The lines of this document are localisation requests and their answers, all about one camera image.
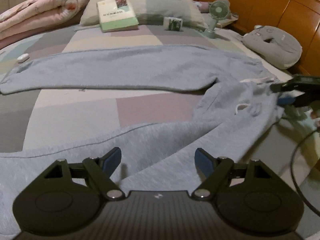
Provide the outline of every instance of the green fan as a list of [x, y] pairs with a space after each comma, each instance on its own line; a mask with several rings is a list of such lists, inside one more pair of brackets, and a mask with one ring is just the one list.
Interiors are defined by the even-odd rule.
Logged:
[[216, 0], [210, 4], [209, 12], [212, 17], [212, 21], [209, 27], [204, 31], [204, 35], [210, 39], [215, 38], [214, 29], [217, 26], [218, 21], [224, 20], [230, 14], [229, 8], [230, 2], [228, 0]]

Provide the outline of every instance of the bed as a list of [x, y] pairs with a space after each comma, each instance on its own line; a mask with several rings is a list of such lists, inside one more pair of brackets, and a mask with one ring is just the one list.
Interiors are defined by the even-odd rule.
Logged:
[[[231, 6], [236, 3], [232, 0], [230, 2]], [[234, 11], [239, 12], [240, 20], [241, 11], [236, 9]], [[139, 30], [135, 31], [102, 33], [98, 26], [73, 25], [23, 39], [0, 50], [0, 79], [5, 78], [8, 71], [18, 66], [16, 58], [23, 53], [29, 53], [29, 61], [32, 61], [79, 50], [184, 44], [222, 49], [237, 53], [241, 57], [249, 56], [261, 61], [263, 67], [276, 76], [279, 82], [291, 78], [289, 73], [276, 69], [247, 49], [241, 43], [239, 33], [219, 29], [217, 34], [219, 38], [210, 40], [202, 36], [201, 32], [190, 28], [183, 28], [183, 32], [169, 32], [158, 25], [140, 25]], [[66, 158], [72, 163], [90, 156], [102, 156], [111, 146], [120, 146], [123, 150], [123, 165], [112, 179], [118, 182], [125, 192], [133, 187], [140, 190], [192, 191], [201, 178], [194, 165], [192, 166], [192, 158], [187, 159], [186, 156], [194, 154], [194, 149], [204, 145], [204, 142], [216, 147], [217, 152], [210, 152], [215, 157], [232, 157], [239, 152], [239, 155], [233, 156], [236, 161], [261, 159], [293, 187], [288, 163], [296, 143], [314, 129], [309, 113], [305, 113], [302, 118], [281, 119], [263, 132], [258, 140], [254, 140], [256, 142], [248, 151], [245, 146], [234, 149], [235, 143], [241, 137], [232, 137], [232, 133], [226, 133], [226, 136], [229, 136], [228, 145], [219, 145], [218, 139], [224, 136], [225, 130], [220, 130], [215, 135], [216, 141], [208, 142], [211, 139], [207, 136], [212, 128], [203, 129], [204, 124], [199, 127], [190, 126], [195, 129], [194, 133], [190, 134], [201, 134], [197, 135], [198, 137], [188, 133], [189, 137], [178, 139], [179, 133], [168, 133], [163, 129], [164, 132], [159, 132], [153, 143], [165, 141], [167, 145], [162, 143], [158, 152], [146, 145], [145, 143], [150, 141], [139, 134], [122, 141], [117, 139], [120, 133], [129, 134], [134, 130], [139, 131], [140, 127], [151, 127], [149, 132], [152, 133], [152, 125], [162, 125], [164, 128], [170, 126], [173, 132], [179, 131], [174, 125], [193, 121], [195, 109], [203, 102], [207, 89], [193, 92], [150, 89], [33, 89], [0, 95], [0, 177], [8, 178], [7, 181], [0, 181], [0, 204], [4, 210], [4, 220], [0, 222], [0, 239], [12, 239], [19, 233], [11, 213], [13, 197], [50, 163], [59, 158]], [[175, 144], [175, 147], [167, 150], [168, 145]], [[133, 156], [130, 150], [137, 147], [141, 151], [152, 152], [153, 156], [156, 153], [158, 155], [152, 159], [148, 158], [148, 155]], [[310, 171], [313, 170], [312, 174], [316, 172], [312, 168], [319, 157], [319, 139], [314, 136], [301, 149], [295, 162], [298, 183], [311, 199], [316, 198], [318, 188], [314, 186], [313, 190], [309, 190], [310, 184], [317, 184], [314, 176], [310, 176]], [[185, 171], [189, 165], [192, 172]], [[164, 177], [158, 178], [158, 175], [163, 173]], [[318, 218], [306, 209], [297, 232], [303, 237], [310, 237], [320, 231], [319, 224]]]
[[293, 35], [302, 45], [300, 61], [292, 73], [320, 75], [317, 48], [320, 41], [320, 0], [229, 0], [239, 14], [235, 31], [244, 34], [255, 25], [275, 26]]

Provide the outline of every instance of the wooden headboard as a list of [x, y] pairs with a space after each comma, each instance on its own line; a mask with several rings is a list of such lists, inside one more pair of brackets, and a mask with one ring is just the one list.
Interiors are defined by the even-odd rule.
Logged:
[[232, 29], [244, 34], [252, 31], [255, 25], [270, 25], [290, 33], [300, 42], [303, 53], [289, 71], [320, 76], [320, 0], [229, 1], [231, 11], [239, 14]]

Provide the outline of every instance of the logo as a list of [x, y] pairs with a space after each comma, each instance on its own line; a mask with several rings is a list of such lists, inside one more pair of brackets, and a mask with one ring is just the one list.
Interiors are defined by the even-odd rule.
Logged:
[[163, 198], [163, 195], [159, 193], [158, 195], [154, 195], [154, 197], [155, 197], [156, 199], [160, 199], [160, 198]]

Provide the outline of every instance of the book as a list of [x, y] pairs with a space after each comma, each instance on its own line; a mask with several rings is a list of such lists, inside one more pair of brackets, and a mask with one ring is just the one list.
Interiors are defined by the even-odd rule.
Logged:
[[138, 29], [139, 22], [129, 0], [104, 0], [97, 7], [103, 32]]

